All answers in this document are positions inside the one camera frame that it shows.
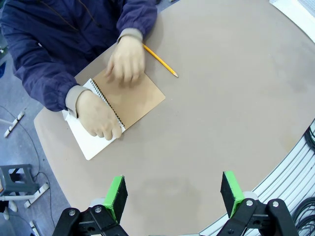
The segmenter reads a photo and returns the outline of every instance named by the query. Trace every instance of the drawstring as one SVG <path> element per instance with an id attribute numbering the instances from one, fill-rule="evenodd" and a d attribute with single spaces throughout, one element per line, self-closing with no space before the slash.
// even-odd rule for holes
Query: drawstring
<path id="1" fill-rule="evenodd" d="M 101 24 L 99 24 L 98 22 L 96 22 L 96 20 L 94 19 L 94 17 L 92 16 L 92 14 L 90 13 L 89 9 L 87 8 L 87 6 L 85 6 L 85 4 L 83 2 L 81 2 L 81 0 L 78 0 L 82 5 L 83 7 L 86 9 L 86 11 L 88 12 L 88 14 L 90 15 L 91 19 L 94 21 L 94 23 L 98 26 L 98 27 L 102 27 Z"/>
<path id="2" fill-rule="evenodd" d="M 60 15 L 54 8 L 52 8 L 50 5 L 46 4 L 45 2 L 41 1 L 41 0 L 37 0 L 38 2 L 44 4 L 46 7 L 48 7 L 49 9 L 51 9 L 54 13 L 56 13 L 64 22 L 67 23 L 67 25 L 69 25 L 71 28 L 73 28 L 75 31 L 79 31 L 76 27 L 74 27 L 72 24 L 70 24 L 62 15 Z M 101 24 L 99 24 L 94 17 L 92 16 L 92 14 L 90 13 L 89 9 L 87 8 L 87 6 L 85 6 L 85 4 L 83 2 L 81 2 L 81 0 L 78 0 L 83 7 L 86 9 L 86 11 L 88 12 L 90 18 L 93 20 L 93 22 L 98 26 L 98 27 L 102 27 Z"/>
<path id="3" fill-rule="evenodd" d="M 67 23 L 67 25 L 69 25 L 71 28 L 73 28 L 75 31 L 79 31 L 76 27 L 74 27 L 72 24 L 70 24 L 62 15 L 60 15 L 54 8 L 52 8 L 50 5 L 44 3 L 41 0 L 38 0 L 38 2 L 44 4 L 46 7 L 48 7 L 49 9 L 51 9 L 53 12 L 55 12 L 64 22 Z"/>

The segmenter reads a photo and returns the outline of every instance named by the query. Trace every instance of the pencil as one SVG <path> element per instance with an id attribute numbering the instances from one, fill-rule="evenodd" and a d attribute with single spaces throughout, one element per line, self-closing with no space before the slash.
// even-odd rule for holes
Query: pencil
<path id="1" fill-rule="evenodd" d="M 156 55 L 150 48 L 148 48 L 146 45 L 143 44 L 143 47 L 145 48 L 145 50 L 148 51 L 148 53 L 150 53 L 153 57 L 155 57 L 155 59 L 157 59 L 159 62 L 161 62 L 162 65 L 164 65 L 166 67 L 166 69 L 169 70 L 169 72 L 171 72 L 173 75 L 175 75 L 178 78 L 178 75 L 176 74 L 176 72 L 168 65 L 166 64 L 161 58 L 159 58 L 158 55 Z"/>

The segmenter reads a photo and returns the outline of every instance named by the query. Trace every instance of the tabletop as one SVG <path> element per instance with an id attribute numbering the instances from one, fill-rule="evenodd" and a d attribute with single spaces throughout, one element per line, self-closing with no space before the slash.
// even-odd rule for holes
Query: tabletop
<path id="1" fill-rule="evenodd" d="M 257 186 L 315 117 L 315 45 L 267 1 L 181 0 L 161 12 L 146 45 L 146 74 L 166 99 L 91 161 L 61 113 L 35 127 L 72 207 L 85 210 L 125 175 L 121 225 L 129 235 L 201 231 L 225 213 L 222 171 Z M 114 46 L 80 72 L 104 69 Z"/>

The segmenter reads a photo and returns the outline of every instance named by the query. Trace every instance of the floor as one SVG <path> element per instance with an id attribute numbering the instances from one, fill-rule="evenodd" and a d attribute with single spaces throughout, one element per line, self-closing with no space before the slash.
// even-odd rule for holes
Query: floor
<path id="1" fill-rule="evenodd" d="M 161 0 L 160 4 L 157 5 L 158 12 L 177 1 Z M 33 175 L 38 173 L 40 167 L 40 171 L 45 173 L 47 177 L 44 174 L 39 174 L 36 182 L 42 185 L 49 181 L 50 190 L 29 209 L 24 209 L 24 201 L 16 202 L 18 212 L 10 211 L 9 221 L 5 221 L 3 216 L 0 215 L 0 236 L 29 236 L 32 233 L 29 226 L 31 220 L 35 223 L 40 235 L 50 236 L 60 214 L 70 206 L 49 166 L 33 124 L 33 120 L 42 109 L 42 105 L 29 98 L 22 87 L 21 81 L 13 76 L 11 56 L 7 55 L 2 58 L 0 64 L 3 61 L 6 61 L 6 69 L 4 76 L 0 78 L 0 118 L 14 120 L 5 109 L 9 110 L 14 116 L 24 111 L 26 115 L 20 121 L 20 124 L 32 140 L 20 125 L 13 130 L 8 138 L 2 138 L 2 134 L 5 133 L 8 126 L 0 123 L 0 166 L 31 164 Z"/>

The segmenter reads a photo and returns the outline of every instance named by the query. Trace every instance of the hand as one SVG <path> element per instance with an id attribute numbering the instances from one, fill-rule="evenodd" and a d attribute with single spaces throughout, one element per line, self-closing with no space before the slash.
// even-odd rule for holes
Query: hand
<path id="1" fill-rule="evenodd" d="M 76 109 L 81 124 L 92 136 L 98 135 L 107 140 L 121 136 L 122 129 L 114 111 L 91 91 L 80 94 Z"/>
<path id="2" fill-rule="evenodd" d="M 142 42 L 133 36 L 125 35 L 110 57 L 105 77 L 112 76 L 123 83 L 134 83 L 144 73 L 144 68 Z"/>

